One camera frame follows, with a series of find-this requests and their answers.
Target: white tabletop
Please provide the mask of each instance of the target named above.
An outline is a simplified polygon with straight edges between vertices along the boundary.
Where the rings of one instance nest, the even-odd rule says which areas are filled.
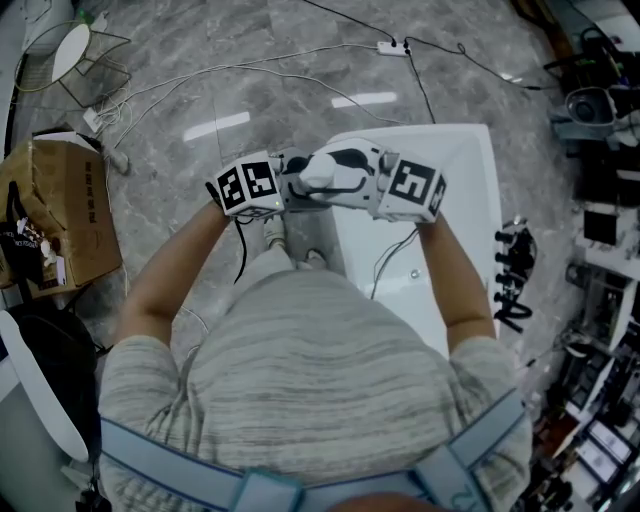
[[[425,125],[380,128],[342,133],[330,142],[362,137],[381,145],[406,149],[417,155],[453,154],[445,173],[449,181],[441,211],[487,287],[493,302],[494,260],[499,244],[502,213],[489,130],[484,125]],[[347,278],[365,295],[373,288],[373,266],[387,247],[414,229],[408,222],[374,221],[367,212],[332,208]],[[427,343],[445,357],[449,351],[446,329],[431,290],[431,280],[419,241],[398,252],[389,262],[376,291],[376,300],[405,320]]]

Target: shoulder strap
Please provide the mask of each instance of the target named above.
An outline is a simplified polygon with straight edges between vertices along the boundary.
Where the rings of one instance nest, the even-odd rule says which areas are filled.
[[[106,418],[101,418],[102,454],[171,494],[223,512],[326,512],[346,499],[378,492],[397,492],[453,510],[483,512],[491,509],[470,471],[493,453],[523,415],[514,390],[414,470],[306,489],[294,480],[268,473],[250,470],[243,474],[209,464]]]
[[[465,430],[419,462],[415,472],[434,503],[450,510],[492,510],[472,471],[525,416],[517,390],[511,390]]]

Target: power strip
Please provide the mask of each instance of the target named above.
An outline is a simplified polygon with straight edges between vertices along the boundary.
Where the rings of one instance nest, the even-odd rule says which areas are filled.
[[[407,57],[404,46],[397,44],[392,46],[391,43],[378,41],[378,53],[380,55],[392,55],[394,57]]]

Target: gray marble tile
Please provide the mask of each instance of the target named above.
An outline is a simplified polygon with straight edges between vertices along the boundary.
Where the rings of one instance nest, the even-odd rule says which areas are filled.
[[[521,77],[522,83],[553,84],[540,70],[551,58],[546,40],[537,28],[521,20],[506,0],[323,3],[379,26],[399,41],[411,34],[452,49],[460,42],[470,56],[500,73]],[[153,8],[123,0],[81,4],[95,14],[109,10],[108,31],[132,38],[130,45],[113,55],[132,71],[132,91],[214,65],[344,43],[375,45],[385,40],[366,27],[294,0],[159,0]],[[548,109],[561,97],[558,91],[528,92],[504,84],[463,57],[423,45],[414,44],[413,55],[438,122],[484,123],[489,127],[503,217],[509,219],[516,213],[528,217],[536,238],[538,261],[523,295],[535,316],[523,324],[526,329],[522,335],[506,327],[501,333],[518,366],[546,350],[580,305],[580,291],[563,277],[572,251],[570,198],[577,169],[565,158],[547,122]],[[348,95],[391,92],[394,101],[367,105],[367,109],[376,116],[405,123],[430,122],[406,58],[380,57],[364,48],[341,48],[256,66],[315,78]],[[132,98],[134,117],[171,87]],[[155,250],[208,200],[204,181],[235,157],[292,145],[313,151],[340,132],[392,125],[355,106],[334,108],[332,100],[337,97],[318,83],[229,69],[190,79],[151,110],[119,148],[129,156],[130,174],[112,172],[110,177],[113,216],[129,278],[134,278]],[[29,95],[24,101],[77,108],[63,91],[54,89]],[[229,118],[238,114],[248,119],[225,127]],[[77,129],[82,127],[78,112],[21,107],[14,142],[33,129],[64,121]],[[128,123],[125,110],[121,122],[106,131],[105,140],[115,142]],[[198,132],[196,128],[200,135],[190,137]],[[332,254],[332,234],[325,231],[322,214],[287,216],[286,224],[295,257],[319,246],[330,259],[339,259]],[[251,260],[263,249],[262,225],[253,223],[244,232]],[[240,259],[238,234],[230,226],[185,304],[209,327],[224,310],[225,292]],[[84,305],[79,305],[97,338],[108,339],[123,296],[123,273],[115,272],[99,280],[83,299]],[[174,331],[176,359],[184,361],[188,349],[202,339],[202,326],[182,311]],[[548,382],[553,370],[545,372],[545,368],[553,368],[556,359],[552,355],[520,372],[528,395]]]

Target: shoe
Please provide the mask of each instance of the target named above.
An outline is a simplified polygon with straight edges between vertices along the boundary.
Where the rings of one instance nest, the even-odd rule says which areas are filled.
[[[304,261],[315,270],[327,269],[327,260],[324,257],[324,254],[322,254],[322,252],[320,252],[318,249],[309,249],[307,251],[307,257]]]
[[[283,248],[286,246],[286,233],[282,215],[274,215],[264,221],[264,240],[268,249],[271,249],[273,244],[279,244]]]

